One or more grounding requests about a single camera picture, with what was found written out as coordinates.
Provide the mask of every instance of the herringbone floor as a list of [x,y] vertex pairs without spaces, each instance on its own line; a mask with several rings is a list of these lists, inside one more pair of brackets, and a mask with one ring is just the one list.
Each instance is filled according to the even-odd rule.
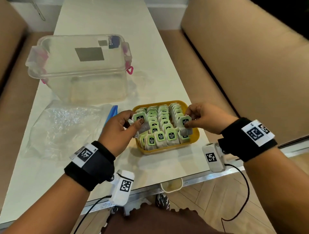
[[[309,174],[309,154],[291,158],[301,169]],[[250,185],[250,199],[241,214],[231,222],[224,221],[226,232],[275,233],[260,202]],[[208,180],[168,194],[171,209],[189,208],[213,228],[223,231],[221,217],[232,218],[240,209],[247,196],[247,186],[240,173]],[[78,234],[98,234],[109,215],[108,210],[90,213],[78,229]]]

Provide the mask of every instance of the person's left hand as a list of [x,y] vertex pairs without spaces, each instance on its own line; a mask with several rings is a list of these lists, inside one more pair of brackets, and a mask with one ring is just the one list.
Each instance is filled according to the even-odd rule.
[[144,123],[144,119],[139,119],[130,126],[128,119],[131,119],[134,114],[134,111],[128,110],[112,117],[104,126],[98,139],[98,142],[104,145],[115,157],[126,149],[130,140]]

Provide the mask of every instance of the yellow tray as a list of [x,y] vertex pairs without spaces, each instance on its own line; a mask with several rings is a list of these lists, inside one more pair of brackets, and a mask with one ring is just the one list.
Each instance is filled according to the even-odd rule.
[[[182,112],[185,113],[188,106],[186,103],[184,103],[183,101],[179,101],[179,100],[175,100],[175,101],[169,101],[169,102],[158,102],[158,103],[150,103],[150,104],[145,104],[145,105],[139,105],[139,106],[136,106],[133,108],[133,111],[136,111],[138,108],[140,107],[150,107],[150,106],[160,106],[160,105],[169,105],[171,103],[179,103],[180,106],[181,106],[181,109],[182,109]],[[182,147],[185,147],[185,146],[188,146],[194,142],[196,142],[198,139],[200,138],[200,132],[198,131],[197,128],[193,128],[193,134],[190,135],[190,142],[187,142],[187,143],[183,143],[183,144],[179,144],[179,145],[173,145],[173,146],[168,146],[168,147],[164,147],[164,148],[160,148],[160,149],[153,149],[153,150],[143,150],[139,144],[139,140],[138,139],[135,139],[136,140],[136,145],[138,147],[138,149],[145,155],[151,155],[151,154],[155,154],[155,153],[162,153],[162,152],[166,152],[166,151],[170,151],[170,150],[173,150],[173,149],[178,149],[178,148],[182,148]]]

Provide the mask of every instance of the black cable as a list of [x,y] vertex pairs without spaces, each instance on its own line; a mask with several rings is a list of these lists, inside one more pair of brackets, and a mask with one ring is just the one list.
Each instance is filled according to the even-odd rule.
[[108,195],[108,196],[102,197],[102,198],[100,198],[99,200],[97,200],[97,201],[93,204],[93,206],[87,211],[87,213],[86,213],[85,216],[82,218],[82,220],[79,222],[79,224],[77,225],[77,228],[75,229],[74,234],[76,234],[76,232],[77,232],[79,226],[82,224],[82,222],[84,221],[84,219],[86,218],[86,216],[89,214],[89,212],[92,210],[92,208],[93,208],[96,204],[98,204],[101,200],[103,200],[104,198],[111,198],[111,197],[112,197],[111,195]]
[[241,172],[241,170],[239,170],[237,167],[235,167],[234,165],[231,165],[231,164],[224,164],[224,165],[225,165],[225,166],[234,167],[236,170],[238,170],[238,171],[241,173],[241,175],[243,176],[243,178],[245,179],[246,184],[247,184],[247,188],[248,188],[248,195],[247,195],[247,198],[246,198],[246,200],[245,200],[243,206],[242,206],[242,207],[240,208],[240,210],[238,211],[238,213],[237,213],[233,218],[231,218],[231,219],[224,219],[224,218],[221,218],[221,223],[222,223],[222,226],[223,226],[223,230],[224,230],[224,232],[225,232],[225,228],[224,228],[224,225],[223,225],[223,220],[224,220],[224,221],[232,221],[232,220],[236,219],[237,216],[243,211],[245,205],[246,205],[247,202],[249,201],[250,188],[249,188],[249,183],[248,183],[248,181],[247,181],[247,178],[246,178],[245,175]]

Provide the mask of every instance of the beige sofa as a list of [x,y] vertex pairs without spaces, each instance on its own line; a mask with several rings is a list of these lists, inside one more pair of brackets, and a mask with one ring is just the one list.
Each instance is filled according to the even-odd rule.
[[[309,135],[307,39],[249,0],[190,0],[181,27],[240,116],[260,120],[279,145]],[[191,101],[233,113],[183,33],[160,33]]]
[[52,32],[27,33],[27,24],[0,0],[0,211],[13,173],[39,80],[25,66],[31,46]]

